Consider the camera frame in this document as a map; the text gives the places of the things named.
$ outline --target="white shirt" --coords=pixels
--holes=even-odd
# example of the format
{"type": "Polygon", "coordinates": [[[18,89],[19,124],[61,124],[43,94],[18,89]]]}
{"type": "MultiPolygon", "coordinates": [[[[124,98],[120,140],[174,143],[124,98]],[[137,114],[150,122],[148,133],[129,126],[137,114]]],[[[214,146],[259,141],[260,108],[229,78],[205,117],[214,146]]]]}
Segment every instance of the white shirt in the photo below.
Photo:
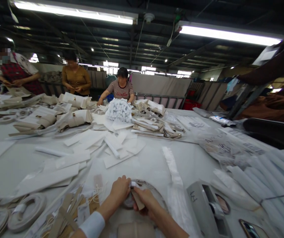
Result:
{"type": "MultiPolygon", "coordinates": [[[[13,53],[11,52],[11,62],[12,63],[18,63],[19,66],[28,74],[34,75],[38,73],[38,70],[21,54],[15,53],[15,58],[13,56],[13,53]]],[[[3,76],[2,70],[1,70],[1,63],[0,63],[0,76],[3,76]]]]}
{"type": "Polygon", "coordinates": [[[87,238],[98,238],[105,227],[105,221],[99,212],[94,212],[79,227],[87,238]]]}

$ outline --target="person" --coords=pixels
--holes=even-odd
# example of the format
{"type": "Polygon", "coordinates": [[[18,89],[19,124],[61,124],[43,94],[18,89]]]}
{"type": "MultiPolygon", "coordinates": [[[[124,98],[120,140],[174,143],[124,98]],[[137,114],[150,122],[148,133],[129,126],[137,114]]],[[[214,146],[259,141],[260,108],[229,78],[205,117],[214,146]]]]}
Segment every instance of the person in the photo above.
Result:
{"type": "MultiPolygon", "coordinates": [[[[88,219],[75,231],[71,238],[98,238],[105,224],[115,213],[117,208],[125,201],[130,193],[130,178],[125,175],[119,177],[112,185],[111,192],[102,205],[93,212],[88,219]]],[[[148,189],[141,190],[134,187],[145,208],[140,211],[141,215],[148,216],[166,238],[188,238],[185,232],[174,219],[161,207],[152,192],[148,189]]]]}
{"type": "Polygon", "coordinates": [[[118,80],[110,83],[109,87],[100,96],[97,106],[103,105],[103,100],[111,93],[117,99],[127,99],[128,102],[133,102],[134,100],[134,89],[133,85],[128,82],[128,70],[124,67],[118,70],[118,80]]]}
{"type": "Polygon", "coordinates": [[[0,81],[8,88],[24,87],[32,94],[44,90],[38,81],[40,73],[23,55],[0,45],[0,81]]]}
{"type": "Polygon", "coordinates": [[[62,68],[62,84],[71,94],[89,96],[91,81],[87,70],[78,65],[76,54],[70,50],[63,52],[67,65],[62,68]]]}

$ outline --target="ceiling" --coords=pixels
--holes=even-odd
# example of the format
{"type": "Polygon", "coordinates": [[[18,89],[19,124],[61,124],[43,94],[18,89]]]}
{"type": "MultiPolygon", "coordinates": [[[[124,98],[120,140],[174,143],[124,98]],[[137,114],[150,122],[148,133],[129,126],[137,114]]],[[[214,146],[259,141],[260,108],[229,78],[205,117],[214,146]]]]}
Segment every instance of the ceiling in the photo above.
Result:
{"type": "MultiPolygon", "coordinates": [[[[55,1],[57,5],[67,2],[55,1]]],[[[284,34],[284,0],[171,0],[165,5],[160,0],[72,3],[137,13],[138,23],[127,25],[12,7],[19,21],[15,23],[7,1],[0,0],[0,41],[12,38],[17,52],[37,53],[43,63],[59,64],[57,55],[74,49],[83,63],[101,65],[108,60],[131,69],[152,65],[162,71],[200,72],[211,67],[249,65],[264,47],[178,34],[173,32],[178,20],[284,34]],[[143,24],[145,13],[155,15],[151,24],[143,24]]]]}

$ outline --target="brown shirt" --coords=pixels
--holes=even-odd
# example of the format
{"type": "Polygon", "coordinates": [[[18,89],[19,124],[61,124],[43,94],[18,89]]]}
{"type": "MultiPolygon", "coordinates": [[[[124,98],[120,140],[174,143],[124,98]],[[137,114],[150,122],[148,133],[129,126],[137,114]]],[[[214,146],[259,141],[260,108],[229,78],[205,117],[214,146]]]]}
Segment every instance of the brown shirt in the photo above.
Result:
{"type": "Polygon", "coordinates": [[[62,84],[65,85],[65,83],[70,84],[74,88],[82,86],[82,91],[80,92],[82,95],[90,94],[90,77],[86,69],[82,66],[78,66],[76,72],[74,72],[69,66],[64,66],[62,68],[62,84]]]}

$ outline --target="red apron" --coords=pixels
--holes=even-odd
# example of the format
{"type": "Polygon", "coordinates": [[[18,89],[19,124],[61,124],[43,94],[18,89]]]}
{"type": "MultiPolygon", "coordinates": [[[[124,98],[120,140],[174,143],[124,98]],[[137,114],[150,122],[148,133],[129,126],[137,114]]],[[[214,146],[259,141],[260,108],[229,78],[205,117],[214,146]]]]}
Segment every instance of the red apron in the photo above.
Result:
{"type": "MultiPolygon", "coordinates": [[[[1,70],[3,76],[11,83],[14,80],[24,79],[32,76],[31,74],[26,73],[18,63],[13,62],[2,64],[1,70]]],[[[25,83],[23,84],[23,87],[35,95],[44,93],[44,90],[38,80],[25,83]]]]}

